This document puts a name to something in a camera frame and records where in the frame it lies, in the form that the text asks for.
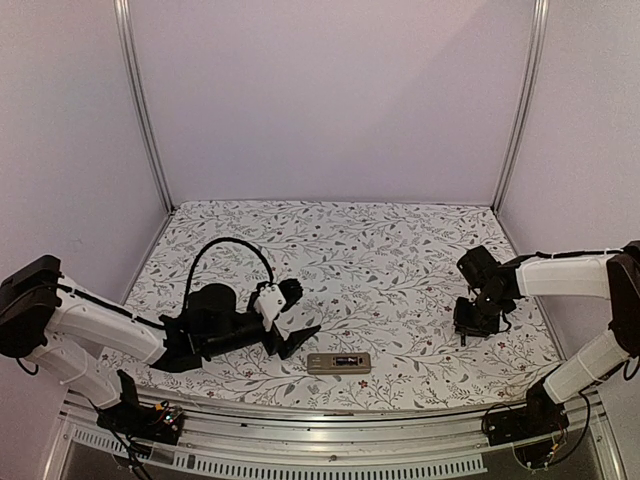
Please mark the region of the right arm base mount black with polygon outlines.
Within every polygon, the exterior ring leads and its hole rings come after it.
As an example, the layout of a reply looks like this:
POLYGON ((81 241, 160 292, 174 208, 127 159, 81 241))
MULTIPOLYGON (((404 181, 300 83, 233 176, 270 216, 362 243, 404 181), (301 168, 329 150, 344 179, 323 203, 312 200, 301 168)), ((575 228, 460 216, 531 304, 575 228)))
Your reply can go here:
POLYGON ((490 407, 482 417, 481 430, 490 446, 544 437, 540 442, 517 447, 515 457, 529 469, 546 468, 553 463, 566 440, 569 420, 564 404, 553 402, 542 381, 527 391, 525 400, 522 407, 506 404, 490 407))

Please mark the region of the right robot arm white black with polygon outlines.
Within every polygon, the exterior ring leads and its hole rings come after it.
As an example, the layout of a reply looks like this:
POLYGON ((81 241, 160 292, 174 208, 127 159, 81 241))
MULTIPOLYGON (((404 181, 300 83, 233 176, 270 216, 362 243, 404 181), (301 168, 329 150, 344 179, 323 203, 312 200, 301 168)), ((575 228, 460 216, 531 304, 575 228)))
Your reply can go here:
POLYGON ((454 329, 462 341, 497 334, 520 299, 578 296, 610 302, 611 320, 604 333, 527 391, 528 406, 516 421, 524 435, 539 435, 554 422, 556 405, 639 356, 637 240, 620 249, 538 252, 505 263, 478 246, 458 260, 457 268, 475 294, 473 299, 458 298, 454 307, 454 329))

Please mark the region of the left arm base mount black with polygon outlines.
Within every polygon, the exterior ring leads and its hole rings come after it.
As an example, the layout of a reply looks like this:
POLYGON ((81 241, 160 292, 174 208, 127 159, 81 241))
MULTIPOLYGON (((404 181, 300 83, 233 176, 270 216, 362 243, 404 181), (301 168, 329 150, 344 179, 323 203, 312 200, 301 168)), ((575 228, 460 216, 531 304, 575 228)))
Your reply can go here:
POLYGON ((184 425, 184 411, 178 405, 162 401, 154 406, 139 402, 135 382, 123 370, 119 401, 108 408, 98 408, 97 425, 101 428, 167 445, 177 445, 184 425))

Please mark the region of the grey remote control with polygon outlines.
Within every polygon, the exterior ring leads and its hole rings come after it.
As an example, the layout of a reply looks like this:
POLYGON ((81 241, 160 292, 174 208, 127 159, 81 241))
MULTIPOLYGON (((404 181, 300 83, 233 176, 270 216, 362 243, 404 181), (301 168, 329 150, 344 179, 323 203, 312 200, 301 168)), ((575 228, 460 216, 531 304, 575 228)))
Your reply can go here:
POLYGON ((310 353, 306 370, 311 375, 355 375, 371 372, 368 353, 310 353))

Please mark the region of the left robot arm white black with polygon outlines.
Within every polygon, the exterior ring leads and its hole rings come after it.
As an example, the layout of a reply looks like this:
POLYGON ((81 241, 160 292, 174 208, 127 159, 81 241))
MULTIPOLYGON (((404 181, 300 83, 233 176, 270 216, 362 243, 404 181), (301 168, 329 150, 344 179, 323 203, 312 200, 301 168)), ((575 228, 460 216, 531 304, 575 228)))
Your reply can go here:
POLYGON ((234 290, 221 283, 187 296, 177 317, 146 320, 84 290, 60 270, 60 260, 44 255, 1 283, 1 353, 27 360, 96 406, 128 434, 148 426, 148 412, 122 394, 130 381, 99 366, 77 338, 118 350, 155 370, 184 373, 213 358, 255 344, 268 355, 289 358, 318 331, 307 327, 282 335, 276 321, 302 297, 296 279, 262 282, 245 311, 234 290))

